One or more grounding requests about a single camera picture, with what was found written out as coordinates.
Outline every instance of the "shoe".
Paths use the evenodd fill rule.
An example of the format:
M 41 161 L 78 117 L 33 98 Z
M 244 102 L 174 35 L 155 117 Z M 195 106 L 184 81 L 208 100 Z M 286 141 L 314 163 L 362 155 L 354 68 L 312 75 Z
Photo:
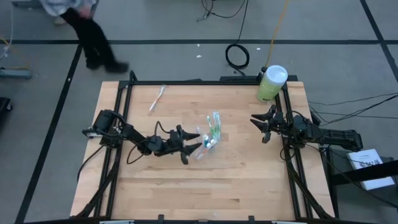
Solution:
M 55 19 L 54 19 L 54 25 L 56 25 L 56 26 L 62 26 L 62 25 L 64 25 L 64 24 L 66 24 L 67 22 L 65 21 L 65 20 L 63 20 L 61 17 L 59 17 L 59 16 L 57 16 Z
M 113 62 L 105 65 L 105 71 L 109 73 L 125 73 L 129 70 L 129 64 L 126 62 Z
M 98 59 L 98 58 L 86 59 L 86 68 L 88 68 L 90 70 L 97 70 L 100 68 L 101 65 L 104 65 L 104 63 L 101 61 L 101 59 Z

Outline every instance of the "concrete floor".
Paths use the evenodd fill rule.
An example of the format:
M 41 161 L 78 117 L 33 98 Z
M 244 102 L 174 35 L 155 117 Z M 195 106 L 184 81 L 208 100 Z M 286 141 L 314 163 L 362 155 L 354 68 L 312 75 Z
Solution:
M 395 0 L 368 0 L 368 6 L 385 40 L 398 40 Z M 214 11 L 228 15 L 241 0 L 218 0 Z M 283 1 L 251 0 L 242 39 L 270 39 Z M 239 34 L 243 12 L 232 19 L 210 16 L 196 22 L 203 14 L 200 0 L 101 0 L 95 20 L 121 60 L 130 62 L 139 80 L 218 80 L 237 75 L 224 59 L 227 44 L 200 44 L 218 39 L 235 39 Z M 28 44 L 29 40 L 76 40 L 69 26 L 55 27 L 43 10 L 15 9 L 16 54 L 0 62 L 0 67 L 23 65 L 23 55 L 34 71 L 31 80 L 0 80 L 0 96 L 10 97 L 14 110 L 0 132 L 0 222 L 15 221 L 33 169 L 49 130 L 55 107 L 72 59 L 76 43 Z M 9 38 L 9 6 L 0 2 L 0 35 Z M 377 40 L 359 0 L 296 0 L 288 6 L 277 39 L 279 40 Z M 129 41 L 121 44 L 118 40 Z M 163 41 L 163 44 L 140 42 Z M 251 55 L 245 72 L 255 75 L 266 61 L 269 45 L 244 45 Z M 398 59 L 398 45 L 387 46 Z M 244 60 L 241 52 L 231 50 L 231 58 Z M 398 90 L 394 76 L 380 44 L 276 44 L 271 64 L 284 66 L 304 82 L 308 100 L 333 103 Z M 52 139 L 39 183 L 26 221 L 67 218 L 76 189 L 76 173 L 82 163 L 86 138 L 81 130 L 89 126 L 105 80 L 126 80 L 125 75 L 107 75 L 103 70 L 91 72 L 80 57 Z M 314 105 L 316 110 L 350 113 L 377 103 L 381 99 L 335 107 Z M 398 101 L 392 100 L 364 115 L 397 116 Z M 324 115 L 325 119 L 336 116 Z M 355 129 L 361 133 L 365 149 L 376 148 L 380 155 L 398 158 L 395 137 L 398 120 L 351 118 L 327 128 Z M 364 207 L 360 201 L 339 201 L 341 219 L 395 223 L 398 214 L 379 204 Z

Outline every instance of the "plastic container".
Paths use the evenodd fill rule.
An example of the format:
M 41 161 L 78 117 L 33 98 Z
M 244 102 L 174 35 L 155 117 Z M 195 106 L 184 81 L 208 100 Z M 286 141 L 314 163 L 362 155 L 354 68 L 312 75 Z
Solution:
M 257 99 L 261 102 L 272 100 L 287 80 L 287 71 L 279 65 L 270 66 L 264 74 L 259 89 Z

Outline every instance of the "black pants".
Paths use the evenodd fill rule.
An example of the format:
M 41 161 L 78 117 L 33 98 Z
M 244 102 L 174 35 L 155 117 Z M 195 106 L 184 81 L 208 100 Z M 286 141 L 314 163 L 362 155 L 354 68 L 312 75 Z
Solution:
M 101 27 L 94 20 L 81 17 L 71 8 L 60 16 L 76 31 L 88 60 L 102 60 L 105 64 L 115 62 L 111 46 Z

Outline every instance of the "black metal frame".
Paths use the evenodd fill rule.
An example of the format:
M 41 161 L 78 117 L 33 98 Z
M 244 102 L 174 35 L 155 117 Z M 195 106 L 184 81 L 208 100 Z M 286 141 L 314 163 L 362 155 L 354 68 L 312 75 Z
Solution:
M 326 159 L 330 161 L 331 164 L 334 164 L 333 158 L 331 156 L 332 149 L 329 148 L 326 150 Z M 350 184 L 351 182 L 347 179 L 349 178 L 353 182 L 360 182 L 366 180 L 374 180 L 383 177 L 393 177 L 398 175 L 398 161 L 394 160 L 394 158 L 390 157 L 390 161 L 384 161 L 383 164 L 378 164 L 374 166 L 365 167 L 362 169 L 350 170 L 339 174 L 334 174 L 332 166 L 327 163 L 326 164 L 326 173 L 328 180 L 329 193 L 333 205 L 333 209 L 335 211 L 336 218 L 339 218 L 338 212 L 338 204 L 337 204 L 337 186 L 343 184 Z
M 288 78 L 288 81 L 297 81 L 297 76 L 291 75 Z M 134 72 L 131 71 L 130 73 L 130 79 L 128 81 L 119 81 L 119 86 L 118 86 L 118 92 L 116 95 L 116 102 L 114 106 L 114 110 L 119 112 L 120 109 L 120 104 L 121 104 L 121 98 L 122 98 L 122 93 L 125 88 L 127 88 L 127 94 L 126 94 L 126 99 L 124 102 L 124 111 L 123 111 L 123 118 L 127 119 L 128 111 L 129 111 L 129 105 L 131 101 L 131 93 L 132 93 L 132 88 L 135 85 L 258 85 L 259 84 L 259 77 L 244 77 L 243 79 L 236 79 L 235 77 L 221 77 L 220 81 L 202 81 L 202 80 L 189 80 L 189 81 L 138 81 Z M 284 85 L 282 87 L 282 92 L 284 94 L 284 100 L 287 108 L 287 121 L 292 121 L 293 120 L 293 114 L 292 114 L 292 107 L 290 104 L 290 98 L 289 98 L 289 92 L 287 89 L 287 85 Z M 279 94 L 275 97 L 275 102 L 277 105 L 277 110 L 282 111 L 282 105 L 280 102 L 280 96 Z M 287 140 L 284 136 L 282 136 L 282 142 L 284 145 L 284 153 L 285 157 L 288 158 L 290 157 L 290 152 L 289 152 L 289 146 L 287 145 Z M 104 164 L 103 164 L 103 170 L 101 172 L 101 178 L 100 178 L 100 186 L 103 184 L 106 184 L 106 179 L 111 176 L 111 187 L 109 190 L 109 199 L 106 207 L 106 215 L 104 217 L 100 216 L 101 213 L 101 204 L 103 203 L 103 197 L 100 195 L 98 200 L 95 203 L 95 210 L 94 210 L 94 216 L 91 218 L 87 218 L 88 213 L 85 213 L 83 216 L 77 216 L 77 217 L 72 217 L 69 220 L 53 220 L 50 221 L 51 223 L 99 223 L 100 221 L 105 221 L 105 220 L 111 220 L 111 215 L 112 215 L 112 210 L 113 210 L 113 203 L 114 203 L 114 196 L 116 193 L 116 184 L 117 184 L 117 179 L 118 179 L 118 170 L 119 170 L 119 165 L 120 165 L 120 157 L 121 157 L 121 150 L 123 147 L 123 141 L 120 140 L 118 146 L 115 148 L 116 150 L 116 155 L 114 159 L 114 164 L 113 166 L 116 166 L 116 170 L 112 174 L 108 173 L 109 169 L 109 162 L 112 154 L 112 150 L 110 148 L 106 149 L 105 153 L 105 158 L 104 158 Z M 304 169 L 303 169 L 303 163 L 302 163 L 302 158 L 300 154 L 300 150 L 298 148 L 294 148 L 295 151 L 295 157 L 296 157 L 296 163 L 297 163 L 297 170 L 298 174 L 300 176 L 300 180 L 304 183 L 304 186 L 306 187 L 305 183 L 305 174 L 304 174 Z M 305 213 L 307 215 L 306 218 L 301 217 L 300 214 L 300 207 L 299 207 L 299 200 L 297 197 L 297 189 L 296 189 L 296 183 L 294 179 L 292 178 L 291 175 L 289 175 L 289 185 L 290 185 L 290 193 L 292 196 L 292 203 L 293 203 L 293 208 L 294 208 L 294 214 L 295 214 L 295 219 L 298 222 L 306 222 L 306 223 L 353 223 L 353 222 L 346 222 L 342 220 L 324 220 L 324 219 L 316 219 L 313 218 L 312 215 L 312 208 L 311 205 L 308 202 L 308 199 L 303 195 L 303 201 L 305 203 Z M 200 221 L 200 220 L 164 220 L 164 215 L 159 215 L 158 220 L 134 220 L 132 223 L 135 224 L 163 224 L 163 223 L 181 223 L 181 224 L 209 224 L 209 223 L 214 223 L 214 224 L 255 224 L 255 223 L 272 223 L 271 221 L 255 221 L 253 216 L 248 216 L 248 221 Z

